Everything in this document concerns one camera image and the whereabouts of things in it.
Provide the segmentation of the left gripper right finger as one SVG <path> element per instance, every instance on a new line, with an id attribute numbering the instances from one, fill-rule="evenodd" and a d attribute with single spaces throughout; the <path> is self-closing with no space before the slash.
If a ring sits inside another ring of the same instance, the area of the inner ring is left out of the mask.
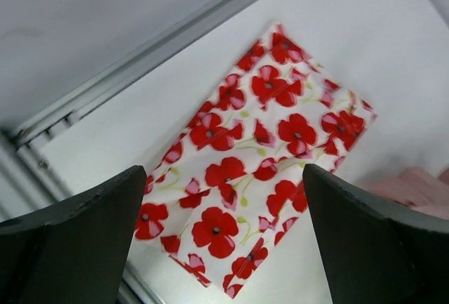
<path id="1" fill-rule="evenodd" d="M 302 179 L 334 303 L 448 302 L 448 220 L 316 164 L 305 166 Z"/>

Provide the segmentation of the red poppy print skirt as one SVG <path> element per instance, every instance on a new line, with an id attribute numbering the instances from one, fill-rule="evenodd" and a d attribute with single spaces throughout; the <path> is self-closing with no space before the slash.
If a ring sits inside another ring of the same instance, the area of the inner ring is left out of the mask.
<path id="1" fill-rule="evenodd" d="M 148 175 L 134 237 L 236 297 L 307 210 L 307 164 L 335 171 L 375 120 L 272 25 Z"/>

